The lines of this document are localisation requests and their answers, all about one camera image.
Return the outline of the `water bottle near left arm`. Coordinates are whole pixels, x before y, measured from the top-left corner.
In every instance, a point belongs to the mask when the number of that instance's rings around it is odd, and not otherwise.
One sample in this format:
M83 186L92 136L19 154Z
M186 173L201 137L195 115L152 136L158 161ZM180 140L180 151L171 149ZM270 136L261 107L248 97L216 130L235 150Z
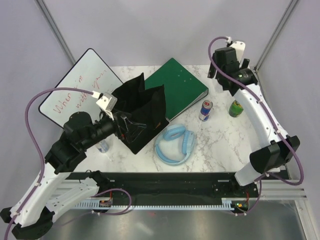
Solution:
M99 150L100 153L106 153L110 148L108 143L106 142L106 140L101 140L95 146Z

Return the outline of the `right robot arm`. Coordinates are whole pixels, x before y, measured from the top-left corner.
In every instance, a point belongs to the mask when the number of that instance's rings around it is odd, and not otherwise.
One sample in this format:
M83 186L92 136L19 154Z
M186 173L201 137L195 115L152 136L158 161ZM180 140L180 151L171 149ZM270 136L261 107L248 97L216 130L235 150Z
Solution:
M208 77L215 78L222 89L242 106L260 146L250 153L249 163L235 173L235 181L229 184L229 191L235 197L242 196L247 191L247 185L263 176L271 176L272 170L284 166L292 158L300 170L300 179L297 182L286 180L285 183L298 186L304 180L303 168L296 153L300 140L296 135L290 136L278 123L262 95L256 76L248 67L249 59L239 61L238 55L242 53L242 50L228 46L208 54L211 61Z

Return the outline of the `black canvas bag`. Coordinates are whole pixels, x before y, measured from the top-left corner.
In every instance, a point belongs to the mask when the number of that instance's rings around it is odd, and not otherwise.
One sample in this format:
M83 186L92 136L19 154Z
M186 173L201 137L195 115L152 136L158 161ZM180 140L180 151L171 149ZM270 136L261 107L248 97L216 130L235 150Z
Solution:
M121 140L133 154L137 154L169 124L164 86L147 89L145 76L141 73L116 88L112 95L117 98L113 116L117 112L127 112L132 115L132 122L146 124L146 129L135 141Z

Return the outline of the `blue silver energy drink can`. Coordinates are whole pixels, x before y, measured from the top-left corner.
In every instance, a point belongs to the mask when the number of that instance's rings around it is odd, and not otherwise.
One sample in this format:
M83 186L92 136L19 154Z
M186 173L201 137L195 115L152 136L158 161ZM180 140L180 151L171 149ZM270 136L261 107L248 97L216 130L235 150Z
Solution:
M210 117L210 112L213 108L213 103L210 100L204 100L199 114L199 119L203 122L207 121Z

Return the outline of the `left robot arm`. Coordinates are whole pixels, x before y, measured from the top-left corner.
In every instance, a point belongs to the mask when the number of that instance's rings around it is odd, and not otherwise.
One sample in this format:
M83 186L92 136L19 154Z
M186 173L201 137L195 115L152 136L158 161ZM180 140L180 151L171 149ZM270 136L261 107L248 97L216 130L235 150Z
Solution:
M8 224L4 237L12 233L17 240L38 240L68 210L90 197L104 197L119 189L110 188L110 180L100 171L93 171L71 190L53 198L52 194L87 157L86 151L110 135L116 135L128 147L138 144L147 124L132 121L123 112L115 117L106 114L92 121L86 112L76 112L63 126L63 132L46 156L37 179L22 199L4 208L0 216Z

